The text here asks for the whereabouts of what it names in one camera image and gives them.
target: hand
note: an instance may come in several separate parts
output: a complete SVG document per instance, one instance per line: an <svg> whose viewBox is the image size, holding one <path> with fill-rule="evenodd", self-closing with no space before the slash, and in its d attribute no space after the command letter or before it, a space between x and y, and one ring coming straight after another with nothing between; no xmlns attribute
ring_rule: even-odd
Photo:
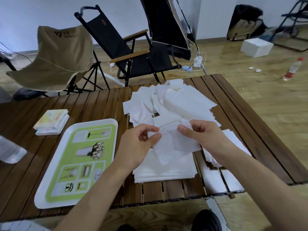
<svg viewBox="0 0 308 231"><path fill-rule="evenodd" d="M148 139L148 132L158 132L159 128L141 124L125 131L122 135L114 163L125 168L127 174L136 169L144 160L149 149L157 143L162 134L156 133Z"/></svg>
<svg viewBox="0 0 308 231"><path fill-rule="evenodd" d="M183 135L195 139L198 143L207 150L218 163L223 164L223 159L226 154L229 154L231 149L237 148L225 134L221 131L215 122L191 120L193 130L179 125L178 130Z"/></svg>

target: camping chair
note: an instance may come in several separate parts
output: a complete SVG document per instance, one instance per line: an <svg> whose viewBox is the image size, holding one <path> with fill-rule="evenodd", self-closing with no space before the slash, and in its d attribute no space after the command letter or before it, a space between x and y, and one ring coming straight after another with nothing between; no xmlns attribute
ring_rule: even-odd
<svg viewBox="0 0 308 231"><path fill-rule="evenodd" d="M100 62L93 50L92 37L82 25L62 30L39 26L38 47L37 56L32 63L20 70L6 73L24 87L17 92L18 100L35 98L47 91L57 91L58 94L60 91L67 94L91 92L92 90L85 89L88 82L94 85L94 91L96 88L102 90L96 85L97 68L101 70ZM84 75L90 70L90 76L85 78ZM93 83L90 77L94 71ZM103 72L102 75L109 89ZM79 88L76 83L82 78L86 82Z"/></svg>
<svg viewBox="0 0 308 231"><path fill-rule="evenodd" d="M270 42L272 42L274 36L280 31L282 25L285 23L285 21L287 19L291 19L293 21L293 25L292 25L291 31L290 31L290 37L294 38L294 39L302 40L302 41L308 41L308 39L300 38L300 37L297 37L297 35L293 35L295 24L297 22L298 23L307 23L308 22L308 21L299 21L298 20L298 19L308 19L308 4L307 3L308 3L308 0L298 0L298 2L293 6L293 8L291 9L291 11L288 14L281 15L281 17L285 17L285 19L280 24L280 26L275 30L275 33L272 35L272 37L270 39ZM294 9L296 8L296 6L298 4L300 4L298 12L293 13ZM305 49L305 50L299 50L299 49L291 48L291 47L285 46L285 45L280 45L280 44L276 44L276 43L274 43L274 44L278 45L278 46L282 46L282 47L288 48L288 49L292 49L292 50L295 50L295 51L299 51L299 52L305 52L305 51L308 50L308 48Z"/></svg>
<svg viewBox="0 0 308 231"><path fill-rule="evenodd" d="M89 22L86 22L82 18L83 10L85 9L98 10L99 15ZM111 58L109 62L114 62L117 65L119 68L117 77L125 80L125 86L128 86L128 81L130 78L146 74L154 74L156 81L159 82L157 77L158 72L161 72L164 80L166 81L164 71L181 68L181 65L178 64L174 58L172 45L153 47L147 34L148 30L143 30L122 38L98 5L95 7L82 7L80 9L80 13L75 13L75 17L82 23L82 25L88 30L92 37ZM147 38L150 48L134 53L135 40L142 36ZM130 49L127 45L127 42L131 40L133 41L132 49ZM168 48L171 50L172 58L176 63L175 66L172 65L169 58Z"/></svg>

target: wooden armrest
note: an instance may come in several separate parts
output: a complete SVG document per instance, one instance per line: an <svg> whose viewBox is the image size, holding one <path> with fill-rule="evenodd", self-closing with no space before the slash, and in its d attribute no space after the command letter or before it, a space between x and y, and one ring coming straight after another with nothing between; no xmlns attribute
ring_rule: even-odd
<svg viewBox="0 0 308 231"><path fill-rule="evenodd" d="M120 62L120 61L124 61L124 60L127 60L127 59L131 59L131 58L135 58L137 56L140 56L142 54L148 54L150 52L150 50L143 50L143 51L139 51L139 52L135 52L135 53L132 53L132 54L128 54L128 55L125 55L125 56L121 56L119 58L114 58L112 60L109 61L109 63L114 63L114 62Z"/></svg>
<svg viewBox="0 0 308 231"><path fill-rule="evenodd" d="M136 32L135 34L132 34L132 35L129 35L129 36L124 37L123 40L126 40L126 39L129 39L129 38L132 38L132 37L135 37L135 36L144 34L144 33L146 33L147 31L148 31L148 29L145 29L145 30Z"/></svg>

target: left hand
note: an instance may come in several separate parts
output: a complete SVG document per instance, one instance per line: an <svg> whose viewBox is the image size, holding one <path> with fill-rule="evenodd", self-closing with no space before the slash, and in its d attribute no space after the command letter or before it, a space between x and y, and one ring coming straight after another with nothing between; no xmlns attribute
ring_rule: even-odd
<svg viewBox="0 0 308 231"><path fill-rule="evenodd" d="M148 132L158 132L159 128L141 124L125 131L122 135L114 163L125 168L127 175L136 169L144 160L149 149L157 143L162 134L156 133L148 139Z"/></svg>

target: water bottle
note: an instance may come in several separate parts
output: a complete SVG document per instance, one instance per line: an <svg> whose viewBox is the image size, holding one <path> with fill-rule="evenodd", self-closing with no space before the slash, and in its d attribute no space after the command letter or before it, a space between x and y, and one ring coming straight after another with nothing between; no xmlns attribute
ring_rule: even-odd
<svg viewBox="0 0 308 231"><path fill-rule="evenodd" d="M290 80L294 76L294 74L298 71L298 69L301 67L303 59L304 58L298 58L298 60L291 65L290 69L288 70L288 73L285 76L283 76L282 79Z"/></svg>
<svg viewBox="0 0 308 231"><path fill-rule="evenodd" d="M0 135L0 160L5 163L17 163L27 151Z"/></svg>

